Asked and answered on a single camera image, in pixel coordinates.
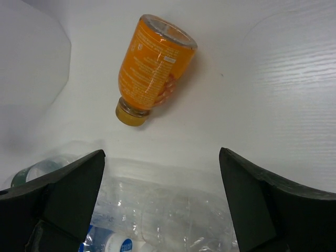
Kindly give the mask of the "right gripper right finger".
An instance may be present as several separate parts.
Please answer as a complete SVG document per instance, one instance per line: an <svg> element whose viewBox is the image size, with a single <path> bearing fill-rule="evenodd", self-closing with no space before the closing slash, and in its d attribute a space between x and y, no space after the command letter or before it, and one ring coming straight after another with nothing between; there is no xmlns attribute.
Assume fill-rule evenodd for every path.
<svg viewBox="0 0 336 252"><path fill-rule="evenodd" d="M219 164L240 251L335 251L335 193L291 181L227 148Z"/></svg>

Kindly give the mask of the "orange bottle with white label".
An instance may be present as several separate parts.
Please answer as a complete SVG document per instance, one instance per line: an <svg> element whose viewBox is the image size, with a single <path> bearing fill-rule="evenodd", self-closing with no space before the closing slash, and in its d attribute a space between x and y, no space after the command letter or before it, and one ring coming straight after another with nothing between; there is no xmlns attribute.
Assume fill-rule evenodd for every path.
<svg viewBox="0 0 336 252"><path fill-rule="evenodd" d="M196 51L196 41L185 31L155 15L142 15L119 70L117 118L141 126L173 93Z"/></svg>

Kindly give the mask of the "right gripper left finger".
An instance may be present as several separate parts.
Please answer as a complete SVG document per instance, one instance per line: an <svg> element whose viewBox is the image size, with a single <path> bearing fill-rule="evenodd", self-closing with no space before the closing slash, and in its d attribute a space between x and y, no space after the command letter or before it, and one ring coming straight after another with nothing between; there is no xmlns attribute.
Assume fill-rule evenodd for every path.
<svg viewBox="0 0 336 252"><path fill-rule="evenodd" d="M105 153L1 191L1 251L78 251L101 185Z"/></svg>

